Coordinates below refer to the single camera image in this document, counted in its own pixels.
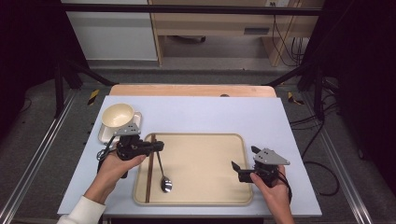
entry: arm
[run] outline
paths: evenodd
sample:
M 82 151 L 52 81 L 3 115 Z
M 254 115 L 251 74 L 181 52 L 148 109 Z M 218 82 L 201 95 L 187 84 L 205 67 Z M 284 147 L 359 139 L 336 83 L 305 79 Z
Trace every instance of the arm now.
M 58 223 L 97 223 L 105 211 L 106 198 L 116 187 L 119 179 L 125 172 L 139 165 L 145 158 L 146 156 L 143 155 L 130 161 L 122 161 L 115 152 L 108 154 L 84 196 L 81 197 L 70 215 L 62 216 Z
M 279 172 L 285 174 L 285 167 L 279 166 Z M 262 192 L 270 212 L 277 224 L 293 224 L 294 220 L 290 211 L 288 187 L 277 180 L 272 188 L 268 188 L 256 174 L 250 174 L 251 180 Z

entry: aluminum rail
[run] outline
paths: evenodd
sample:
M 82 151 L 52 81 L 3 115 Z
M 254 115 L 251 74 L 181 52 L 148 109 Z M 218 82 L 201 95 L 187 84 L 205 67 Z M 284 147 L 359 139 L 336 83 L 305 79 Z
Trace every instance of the aluminum rail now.
M 302 93 L 303 99 L 307 102 L 307 107 L 312 115 L 315 115 L 312 104 L 313 100 L 309 93 Z M 352 209 L 353 214 L 355 215 L 356 220 L 359 224 L 372 224 L 373 221 L 370 217 L 369 212 L 367 211 L 366 205 L 364 205 L 361 196 L 358 193 L 349 173 L 347 172 L 347 168 L 344 166 L 341 158 L 338 156 L 337 151 L 335 150 L 334 145 L 332 144 L 332 139 L 327 133 L 325 127 L 320 131 L 321 140 L 323 146 L 326 150 L 327 156 L 334 168 L 335 174 L 338 176 L 340 180 L 341 188 L 343 189 L 346 199 L 349 202 L 349 206 Z
M 12 192 L 11 196 L 8 198 L 6 205 L 3 207 L 3 210 L 0 213 L 0 223 L 8 224 L 12 221 L 12 218 L 14 218 L 24 196 L 26 195 L 27 190 L 35 179 L 35 175 L 37 174 L 38 169 L 45 159 L 47 152 L 49 151 L 53 140 L 59 132 L 77 93 L 77 90 L 70 90 L 67 94 L 67 98 L 64 101 L 64 110 L 58 116 L 58 118 L 51 123 L 51 126 L 41 141 L 41 144 L 35 152 L 35 155 L 25 169 L 20 182 Z
M 79 12 L 150 12 L 150 13 L 198 13 L 243 15 L 325 16 L 337 11 L 319 7 L 232 7 L 232 6 L 182 6 L 182 5 L 118 5 L 118 4 L 42 4 L 44 9 L 62 9 Z

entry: white sleeve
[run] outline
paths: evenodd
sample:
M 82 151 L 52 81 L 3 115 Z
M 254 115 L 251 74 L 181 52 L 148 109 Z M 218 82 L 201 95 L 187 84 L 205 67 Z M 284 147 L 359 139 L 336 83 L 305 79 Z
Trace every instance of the white sleeve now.
M 81 196 L 69 215 L 61 216 L 58 224 L 96 224 L 105 211 L 105 206 Z

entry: white cabinet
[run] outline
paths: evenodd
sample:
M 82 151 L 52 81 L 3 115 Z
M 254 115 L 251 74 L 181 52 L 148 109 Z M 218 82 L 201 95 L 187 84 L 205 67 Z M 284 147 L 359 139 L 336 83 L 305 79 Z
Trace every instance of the white cabinet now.
M 138 4 L 147 0 L 62 0 L 76 4 Z M 157 61 L 149 13 L 67 12 L 87 60 Z

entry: table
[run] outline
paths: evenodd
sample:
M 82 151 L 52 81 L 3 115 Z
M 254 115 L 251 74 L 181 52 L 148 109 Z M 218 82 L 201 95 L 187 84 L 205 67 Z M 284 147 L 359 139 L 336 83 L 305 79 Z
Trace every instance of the table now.
M 246 97 L 248 92 L 251 92 L 253 97 Z M 224 93 L 235 97 L 208 96 Z M 113 87 L 102 104 L 98 114 L 99 119 L 93 125 L 90 138 L 64 195 L 58 210 L 60 215 L 71 212 L 80 195 L 94 179 L 97 168 L 96 153 L 104 147 L 97 136 L 101 126 L 101 115 L 108 106 L 121 102 L 131 104 L 142 113 L 143 122 L 140 134 L 142 138 L 149 133 L 238 133 L 245 140 L 245 148 L 256 146 L 275 150 L 291 163 L 286 167 L 286 172 L 293 190 L 291 202 L 293 215 L 295 217 L 321 216 L 315 192 L 301 160 L 283 105 L 280 99 L 276 98 L 275 91 L 270 87 L 219 85 L 118 85 Z M 253 153 L 247 150 L 247 160 L 250 165 L 253 165 L 251 159 L 253 156 Z M 126 179 L 118 183 L 107 198 L 105 217 L 271 216 L 256 188 L 253 188 L 253 198 L 247 205 L 141 205 L 133 199 L 136 175 L 137 169 L 133 169 Z

